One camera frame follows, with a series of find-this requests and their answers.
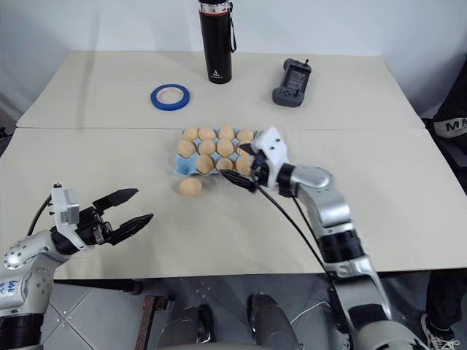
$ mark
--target white table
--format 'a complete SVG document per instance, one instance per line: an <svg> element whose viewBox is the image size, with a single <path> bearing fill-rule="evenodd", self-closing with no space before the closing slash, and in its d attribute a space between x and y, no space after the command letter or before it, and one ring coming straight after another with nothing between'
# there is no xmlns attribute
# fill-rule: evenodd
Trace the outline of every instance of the white table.
<svg viewBox="0 0 467 350"><path fill-rule="evenodd" d="M271 99L286 58L313 68L299 108ZM157 86L187 87L190 103L164 112L150 103ZM24 128L187 128L403 130L423 124L379 56L233 54L233 79L208 81L202 52L73 52L34 105Z"/></svg>
<svg viewBox="0 0 467 350"><path fill-rule="evenodd" d="M424 130L284 131L290 161L332 171L378 271L467 265L467 199ZM318 272L299 235L261 195L203 178L198 198L177 191L180 130L19 128L0 158L0 248L26 234L54 182L77 190L82 208L138 187L106 218L118 227L155 219L133 238L65 264L57 279L113 279ZM291 200L280 203L299 221ZM37 229L53 225L43 215ZM449 242L448 249L440 249Z"/></svg>

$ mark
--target white wall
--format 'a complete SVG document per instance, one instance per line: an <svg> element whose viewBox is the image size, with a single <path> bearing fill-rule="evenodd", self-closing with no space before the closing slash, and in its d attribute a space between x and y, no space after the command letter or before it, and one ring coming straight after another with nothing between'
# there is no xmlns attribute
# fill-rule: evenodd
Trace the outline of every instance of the white wall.
<svg viewBox="0 0 467 350"><path fill-rule="evenodd" d="M233 2L240 52L382 54L420 113L444 98L467 51L467 0ZM0 107L18 118L70 50L202 50L197 7L0 0Z"/></svg>

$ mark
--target handwritten label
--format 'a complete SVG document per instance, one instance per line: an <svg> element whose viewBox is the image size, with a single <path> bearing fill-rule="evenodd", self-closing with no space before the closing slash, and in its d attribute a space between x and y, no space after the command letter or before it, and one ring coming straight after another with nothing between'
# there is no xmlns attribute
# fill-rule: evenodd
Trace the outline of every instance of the handwritten label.
<svg viewBox="0 0 467 350"><path fill-rule="evenodd" d="M10 297L16 294L18 281L0 281L0 297Z"/></svg>

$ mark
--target blue egg carton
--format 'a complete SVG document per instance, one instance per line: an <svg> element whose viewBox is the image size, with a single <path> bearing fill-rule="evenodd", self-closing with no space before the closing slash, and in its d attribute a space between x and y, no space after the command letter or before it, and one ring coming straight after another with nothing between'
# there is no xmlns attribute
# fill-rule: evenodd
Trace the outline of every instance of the blue egg carton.
<svg viewBox="0 0 467 350"><path fill-rule="evenodd" d="M219 135L219 129L213 129L213 130L215 131L216 135ZM239 130L240 129L234 129L233 130L234 133L235 133L235 136L237 135ZM257 131L253 130L253 134L254 134L254 137L256 137ZM200 155L198 153L198 146L202 141L203 140L201 140L200 138L193 141L193 143L196 146L196 152L191 157L184 158L179 154L177 154L175 156L175 165L176 165L175 172L176 173L182 174L182 175L185 175L185 176L190 176L190 175L209 176L209 175L213 175L213 174L219 174L219 171L216 169L215 166L216 166L217 161L220 158L222 158L223 156L220 155L217 152L214 152L214 153L212 153L210 155L210 157L211 157L211 159L212 159L212 161L214 163L214 170L212 170L209 174L202 174L196 169L196 158L199 157L199 155ZM216 137L213 141L214 141L214 143L216 145L216 149L217 149L217 143L219 142L219 138ZM232 161L232 163L235 164L236 160L240 158L240 156L236 152L236 147L240 143L240 141L237 138L235 138L235 139L231 140L231 142L233 144L233 153L230 155L230 157L228 157L228 159L230 159Z"/></svg>

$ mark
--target floor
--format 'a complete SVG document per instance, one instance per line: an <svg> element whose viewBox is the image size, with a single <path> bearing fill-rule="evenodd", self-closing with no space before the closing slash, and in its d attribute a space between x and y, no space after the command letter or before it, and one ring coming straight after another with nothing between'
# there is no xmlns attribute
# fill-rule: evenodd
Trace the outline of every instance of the floor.
<svg viewBox="0 0 467 350"><path fill-rule="evenodd" d="M420 315L425 305L427 273L408 273L383 280L396 320L421 336ZM207 303L215 315L218 341L253 343L247 322L247 298L253 292L272 295L287 317L327 300L319 275L218 276L144 281L140 295L106 289L56 284L45 315L45 350L134 349L145 295L175 298L177 309ZM467 300L463 302L467 316ZM148 349L155 349L169 312L157 312ZM332 326L326 306L318 306L294 323L305 349L346 349L346 337ZM467 343L467 317L455 325L457 338Z"/></svg>

